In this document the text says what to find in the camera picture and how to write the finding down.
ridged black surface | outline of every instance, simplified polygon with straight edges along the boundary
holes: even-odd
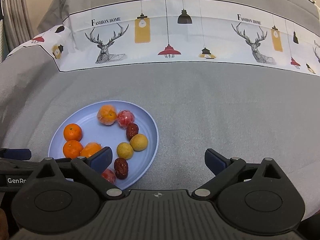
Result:
[[[22,229],[12,238],[12,240],[42,239],[301,240],[302,238],[294,232],[281,236],[252,236],[241,232],[226,224],[210,202],[192,199],[185,190],[132,190],[129,196],[122,200],[106,202],[99,215],[78,230],[61,235],[42,236]]]

deer antler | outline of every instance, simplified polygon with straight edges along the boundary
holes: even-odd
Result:
[[[93,30],[94,30],[94,28],[93,28],[92,31],[90,32],[90,38],[88,37],[88,35],[87,35],[86,33],[84,33],[85,36],[88,38],[89,41],[91,41],[91,42],[93,42],[93,43],[97,43],[97,44],[103,46],[104,44],[102,43],[101,40],[99,40],[99,34],[98,34],[98,36],[97,36],[97,39],[95,39],[94,37],[92,37]]]
[[[319,61],[319,63],[320,63],[320,57],[319,57],[319,55],[318,55],[318,53],[317,53],[317,47],[315,47],[315,48],[313,49],[313,52],[316,54],[316,57],[318,58],[318,61]]]
[[[266,35],[264,35],[264,32],[263,30],[261,29],[261,27],[259,26],[261,32],[262,32],[262,35],[261,37],[259,36],[259,33],[257,32],[257,35],[258,35],[258,38],[256,38],[256,41],[255,41],[255,44],[258,44],[260,41],[264,41],[268,35],[268,31],[266,32]]]
[[[115,31],[113,31],[113,37],[109,40],[109,42],[106,44],[106,46],[108,46],[108,47],[110,47],[114,42],[115,42],[115,40],[116,39],[118,39],[118,38],[120,38],[123,34],[125,34],[125,32],[127,31],[127,29],[128,29],[128,27],[129,27],[129,24],[128,24],[128,26],[127,26],[127,28],[123,31],[123,27],[119,24],[119,23],[117,23],[118,25],[119,25],[119,27],[120,27],[120,32],[118,33],[118,35],[116,36],[116,32]]]
[[[239,24],[236,26],[236,29],[233,27],[232,24],[231,24],[231,26],[232,26],[232,28],[235,30],[235,32],[236,32],[240,37],[244,38],[244,39],[247,41],[247,43],[251,43],[251,44],[252,44],[252,42],[250,41],[250,38],[249,38],[247,35],[245,35],[245,30],[243,30],[243,34],[242,34],[241,31],[239,31],[239,25],[240,25],[240,24],[241,24],[241,23],[239,23]]]

plate rim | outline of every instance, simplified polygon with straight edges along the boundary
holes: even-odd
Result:
[[[134,103],[131,103],[131,102],[128,102],[128,101],[123,101],[123,100],[105,100],[105,101],[99,101],[99,102],[95,102],[95,103],[92,103],[90,105],[87,105],[87,106],[84,106],[82,107],[81,109],[75,111],[72,115],[70,115],[69,117],[67,117],[62,123],[61,125],[57,128],[57,130],[55,131],[55,133],[53,134],[52,138],[51,138],[51,141],[50,141],[50,145],[49,145],[49,148],[48,148],[48,157],[49,157],[49,152],[50,152],[50,148],[51,148],[51,144],[52,144],[52,141],[53,141],[53,138],[56,136],[56,133],[58,132],[58,130],[60,129],[60,127],[62,127],[62,125],[64,124],[64,122],[66,120],[68,120],[70,117],[72,117],[74,114],[78,113],[79,111],[81,111],[82,109],[86,108],[86,107],[89,107],[89,106],[92,106],[92,105],[96,105],[96,104],[99,104],[99,103],[105,103],[105,102],[122,102],[122,103],[128,103],[130,105],[134,105],[134,106],[137,106],[138,108],[140,108],[141,110],[143,110],[144,112],[146,112],[148,114],[148,116],[151,118],[151,120],[153,121],[153,124],[155,125],[156,127],[156,133],[157,133],[157,143],[156,143],[156,149],[155,149],[155,152],[151,158],[151,161],[149,162],[148,166],[144,169],[144,171],[133,181],[131,182],[126,188],[130,187],[131,185],[133,185],[134,183],[136,183],[146,172],[147,170],[150,168],[151,164],[153,163],[153,160],[154,158],[156,157],[156,154],[157,154],[157,151],[158,151],[158,146],[159,146],[159,131],[158,131],[158,127],[157,127],[157,124],[156,124],[156,121],[153,119],[152,115],[147,111],[145,110],[144,108],[142,108],[141,106],[138,106],[137,104],[134,104]]]

deer head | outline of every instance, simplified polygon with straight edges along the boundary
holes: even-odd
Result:
[[[108,48],[115,42],[116,39],[120,38],[123,34],[125,34],[125,32],[127,31],[129,25],[127,26],[127,28],[125,30],[123,30],[123,27],[117,23],[119,25],[120,32],[118,33],[118,35],[116,36],[116,32],[113,31],[113,37],[109,40],[109,42],[107,44],[103,44],[102,40],[99,40],[99,34],[97,36],[97,39],[95,39],[94,37],[92,37],[92,33],[94,31],[94,28],[92,29],[92,31],[90,32],[90,38],[88,37],[88,35],[86,33],[85,36],[88,38],[89,41],[93,42],[93,43],[97,43],[97,47],[99,49],[101,49],[101,54],[107,54],[108,53]]]
[[[258,52],[258,47],[260,46],[260,41],[263,41],[263,40],[266,39],[266,37],[267,37],[267,35],[268,35],[268,32],[266,32],[266,35],[264,35],[263,30],[262,30],[261,27],[259,26],[259,28],[260,28],[260,30],[261,30],[261,32],[262,32],[262,35],[259,36],[259,33],[257,32],[257,36],[258,36],[258,37],[256,38],[255,42],[251,42],[251,41],[250,41],[250,38],[249,38],[247,35],[245,35],[245,30],[243,30],[243,33],[242,33],[241,31],[239,31],[239,25],[240,25],[240,24],[241,24],[241,23],[239,23],[239,24],[236,26],[236,28],[234,28],[232,24],[231,24],[231,25],[232,25],[232,28],[235,30],[235,32],[236,32],[240,37],[242,37],[242,38],[245,39],[245,42],[251,47],[252,52],[257,53],[257,52]]]
[[[313,49],[313,52],[316,54],[316,57],[318,58],[318,61],[319,61],[319,63],[320,63],[320,57],[319,57],[319,55],[318,55],[318,53],[317,53],[317,47],[315,47],[315,48]]]

crosshair logo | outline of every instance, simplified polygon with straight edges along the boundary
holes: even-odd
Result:
[[[153,194],[153,196],[155,196],[156,198],[160,198],[163,196],[163,194],[160,192],[157,192],[157,193]]]

